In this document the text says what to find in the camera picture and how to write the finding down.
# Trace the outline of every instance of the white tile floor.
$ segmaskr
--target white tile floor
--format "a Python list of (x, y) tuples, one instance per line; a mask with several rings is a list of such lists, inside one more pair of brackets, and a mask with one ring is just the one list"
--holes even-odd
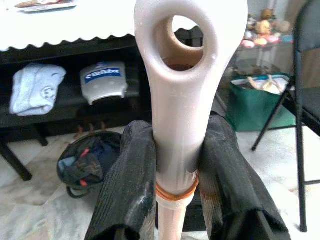
[[(121, 132), (123, 128), (112, 130)], [(267, 132), (256, 152), (251, 151), (251, 146), (257, 132), (241, 132), (237, 136), (242, 154), (269, 190), (291, 238), (319, 239), (320, 185), (307, 188), (308, 233), (298, 231), (294, 128)], [(46, 147), (35, 140), (9, 144), (32, 172), (29, 182), (23, 182), (0, 156), (0, 240), (81, 240), (86, 234), (98, 192), (82, 199), (68, 197), (56, 176), (56, 164), (62, 151), (73, 141), (73, 134), (49, 137), (48, 141)], [(320, 178), (320, 138), (305, 127), (304, 142), (306, 178)], [(208, 239), (205, 232), (183, 234), (182, 238)]]

